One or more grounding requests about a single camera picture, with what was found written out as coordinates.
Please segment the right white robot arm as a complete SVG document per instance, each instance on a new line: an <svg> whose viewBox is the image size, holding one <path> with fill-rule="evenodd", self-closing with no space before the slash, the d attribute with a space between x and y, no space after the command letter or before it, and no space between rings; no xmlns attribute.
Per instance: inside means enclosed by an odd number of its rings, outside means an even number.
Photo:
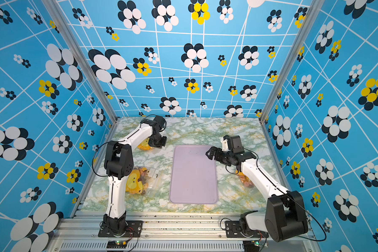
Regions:
<svg viewBox="0 0 378 252"><path fill-rule="evenodd" d="M245 236L253 231L263 231L276 242L308 233L306 210L301 194L290 191L276 181L261 165L258 155L243 147L240 136L225 135L222 147L210 147L205 153L208 159L227 167L234 166L254 184L266 200L264 224L256 217L256 212L241 216Z"/></svg>

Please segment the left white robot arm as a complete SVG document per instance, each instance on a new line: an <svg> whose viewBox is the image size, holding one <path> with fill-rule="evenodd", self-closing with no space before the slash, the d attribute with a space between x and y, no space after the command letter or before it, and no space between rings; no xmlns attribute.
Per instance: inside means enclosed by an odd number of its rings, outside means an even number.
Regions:
<svg viewBox="0 0 378 252"><path fill-rule="evenodd" d="M133 150L145 139L149 139L149 146L162 148L166 145L167 137L161 132L167 127L162 116L153 119L144 118L127 136L105 143L104 168L109 182L109 198L104 214L99 236L107 234L121 237L125 233L136 235L137 232L126 221L125 195L129 175L133 172Z"/></svg>

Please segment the ziploc bag of cookies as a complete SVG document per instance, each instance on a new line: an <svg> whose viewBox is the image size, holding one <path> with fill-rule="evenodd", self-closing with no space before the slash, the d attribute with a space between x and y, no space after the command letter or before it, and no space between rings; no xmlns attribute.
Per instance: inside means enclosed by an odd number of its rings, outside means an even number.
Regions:
<svg viewBox="0 0 378 252"><path fill-rule="evenodd" d="M153 149L153 148L149 145L149 141L150 141L150 138L146 138L145 140L143 140L143 141L137 146L137 148L140 149L140 150L143 150L143 151L149 151L149 150Z"/></svg>

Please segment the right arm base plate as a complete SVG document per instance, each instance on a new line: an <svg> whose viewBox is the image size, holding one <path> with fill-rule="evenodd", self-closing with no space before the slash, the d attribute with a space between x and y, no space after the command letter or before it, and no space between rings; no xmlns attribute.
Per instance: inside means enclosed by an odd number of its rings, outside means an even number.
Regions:
<svg viewBox="0 0 378 252"><path fill-rule="evenodd" d="M263 231L243 231L239 221L226 220L224 222L225 234L227 238L268 238L269 234Z"/></svg>

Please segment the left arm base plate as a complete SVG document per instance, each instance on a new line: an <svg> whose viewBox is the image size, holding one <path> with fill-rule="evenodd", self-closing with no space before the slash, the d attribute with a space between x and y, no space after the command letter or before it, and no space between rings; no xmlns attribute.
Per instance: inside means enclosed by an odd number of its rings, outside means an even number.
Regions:
<svg viewBox="0 0 378 252"><path fill-rule="evenodd" d="M98 237L105 238L129 238L129 237L140 237L143 229L143 221L125 221L121 227L109 227L109 224L105 221L100 223L100 230Z"/></svg>

